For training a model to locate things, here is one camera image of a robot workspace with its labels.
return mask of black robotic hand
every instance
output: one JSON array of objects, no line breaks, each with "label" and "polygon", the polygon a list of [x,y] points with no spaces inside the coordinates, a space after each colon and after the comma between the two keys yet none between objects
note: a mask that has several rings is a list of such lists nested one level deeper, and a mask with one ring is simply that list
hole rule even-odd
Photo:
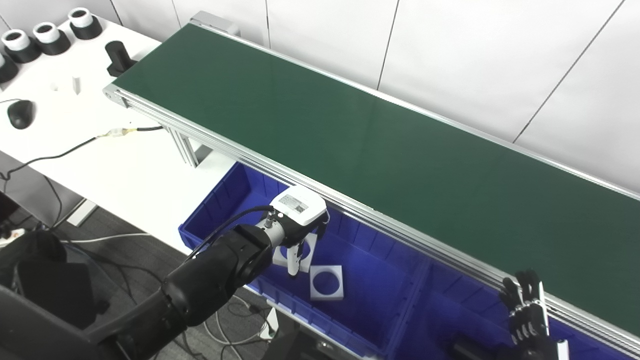
[{"label": "black robotic hand", "polygon": [[502,280],[500,299],[509,310],[509,332],[516,345],[498,360],[568,360],[566,340],[549,337],[545,291],[535,271],[517,272],[518,286],[509,277]]}]

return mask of black computer mouse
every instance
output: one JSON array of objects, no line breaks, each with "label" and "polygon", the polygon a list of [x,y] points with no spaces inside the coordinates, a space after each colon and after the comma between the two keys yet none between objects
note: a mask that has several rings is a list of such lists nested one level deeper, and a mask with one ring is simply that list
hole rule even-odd
[{"label": "black computer mouse", "polygon": [[9,106],[6,114],[16,129],[26,129],[33,122],[33,101],[20,100]]}]

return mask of white table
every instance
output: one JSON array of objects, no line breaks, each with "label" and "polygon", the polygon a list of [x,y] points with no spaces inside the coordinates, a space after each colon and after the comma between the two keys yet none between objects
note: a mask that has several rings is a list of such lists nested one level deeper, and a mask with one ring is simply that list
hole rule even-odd
[{"label": "white table", "polygon": [[[101,19],[104,32],[93,40],[78,40],[68,22],[60,26],[72,41],[57,56],[41,55],[21,65],[18,76],[4,84],[0,101],[28,99],[36,104],[33,124],[24,130],[0,118],[0,151],[26,162],[53,156],[114,127],[156,126],[152,120],[107,99],[102,89],[113,78],[104,46],[122,41],[134,60],[159,42]],[[80,77],[81,92],[72,91],[72,76]],[[5,112],[10,102],[0,104]],[[227,173],[234,161],[211,152],[198,168],[180,158],[166,131],[130,133],[99,138],[60,159],[32,167],[98,206],[188,254],[178,226]]]}]

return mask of conveyor belt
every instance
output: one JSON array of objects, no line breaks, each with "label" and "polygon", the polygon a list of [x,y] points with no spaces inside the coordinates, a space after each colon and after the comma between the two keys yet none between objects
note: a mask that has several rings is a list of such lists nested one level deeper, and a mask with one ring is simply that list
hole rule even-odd
[{"label": "conveyor belt", "polygon": [[110,91],[484,282],[533,267],[597,318],[554,316],[640,354],[637,194],[193,24]]}]

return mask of blue plastic bin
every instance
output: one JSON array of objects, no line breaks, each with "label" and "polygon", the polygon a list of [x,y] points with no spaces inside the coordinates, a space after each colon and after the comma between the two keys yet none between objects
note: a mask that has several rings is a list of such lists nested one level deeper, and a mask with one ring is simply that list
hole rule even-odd
[{"label": "blue plastic bin", "polygon": [[[286,188],[236,163],[180,226],[180,235],[194,248],[232,215],[269,204]],[[511,345],[508,314],[495,289],[346,215],[332,209],[330,215],[312,264],[342,265],[344,300],[311,301],[308,274],[291,279],[276,265],[250,287],[361,356],[444,360],[459,334],[489,348]],[[254,224],[259,217],[238,222]],[[550,326],[554,337],[569,340],[572,360],[630,359],[564,324]]]}]

